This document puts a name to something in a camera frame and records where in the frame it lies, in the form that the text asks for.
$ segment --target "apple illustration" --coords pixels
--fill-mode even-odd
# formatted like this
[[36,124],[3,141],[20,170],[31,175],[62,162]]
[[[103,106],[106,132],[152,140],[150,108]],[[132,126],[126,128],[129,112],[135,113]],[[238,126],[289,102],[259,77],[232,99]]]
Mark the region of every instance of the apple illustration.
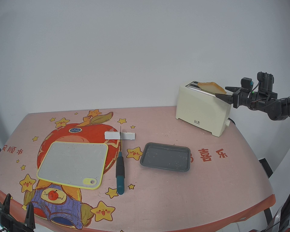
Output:
[[58,193],[56,192],[56,190],[51,190],[48,195],[47,195],[48,199],[51,201],[55,201],[58,198]]
[[[40,167],[40,164],[48,151],[50,145],[54,141],[60,142],[80,142],[80,143],[104,143],[108,140],[105,140],[106,131],[117,131],[110,125],[105,124],[93,124],[82,127],[77,127],[78,123],[70,123],[65,127],[60,129],[53,130],[43,141],[40,146],[39,153],[37,156],[37,168]],[[82,131],[78,133],[69,132],[72,128],[81,128]],[[118,157],[118,152],[120,149],[120,143],[117,140],[109,140],[109,142],[115,143],[115,146],[108,147],[108,154],[104,169],[104,174],[114,165],[116,158]]]

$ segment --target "teal knife handle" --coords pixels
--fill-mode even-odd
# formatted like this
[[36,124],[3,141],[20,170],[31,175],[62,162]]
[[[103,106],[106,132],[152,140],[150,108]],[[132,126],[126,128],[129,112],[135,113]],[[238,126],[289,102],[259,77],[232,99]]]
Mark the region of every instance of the teal knife handle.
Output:
[[125,166],[122,152],[119,152],[119,156],[116,160],[116,179],[117,179],[117,193],[122,195],[125,191]]
[[123,176],[117,176],[117,193],[122,195],[125,191],[125,178]]

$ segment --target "gray cutting board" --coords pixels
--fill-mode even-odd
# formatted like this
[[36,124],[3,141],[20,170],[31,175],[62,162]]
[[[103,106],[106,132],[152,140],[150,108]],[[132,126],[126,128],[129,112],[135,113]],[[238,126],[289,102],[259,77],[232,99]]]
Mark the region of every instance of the gray cutting board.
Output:
[[53,142],[37,177],[56,184],[97,189],[101,185],[107,153],[107,144]]

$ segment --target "baking tray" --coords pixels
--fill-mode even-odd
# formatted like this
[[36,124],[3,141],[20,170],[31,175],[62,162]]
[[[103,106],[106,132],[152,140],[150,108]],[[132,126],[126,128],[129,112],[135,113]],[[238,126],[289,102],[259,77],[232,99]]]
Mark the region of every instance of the baking tray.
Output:
[[190,149],[188,147],[147,143],[140,163],[151,168],[186,172],[190,168]]

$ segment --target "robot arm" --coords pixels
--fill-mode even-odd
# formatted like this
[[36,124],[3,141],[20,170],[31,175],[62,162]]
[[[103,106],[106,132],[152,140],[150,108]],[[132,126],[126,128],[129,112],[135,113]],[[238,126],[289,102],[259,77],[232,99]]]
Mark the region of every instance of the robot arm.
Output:
[[268,114],[274,121],[285,120],[290,116],[290,97],[277,99],[278,94],[272,92],[274,76],[265,72],[258,72],[258,92],[254,92],[254,82],[251,78],[242,78],[241,87],[226,87],[226,90],[234,92],[232,95],[218,94],[215,96],[234,108],[247,106],[250,110],[259,110]]

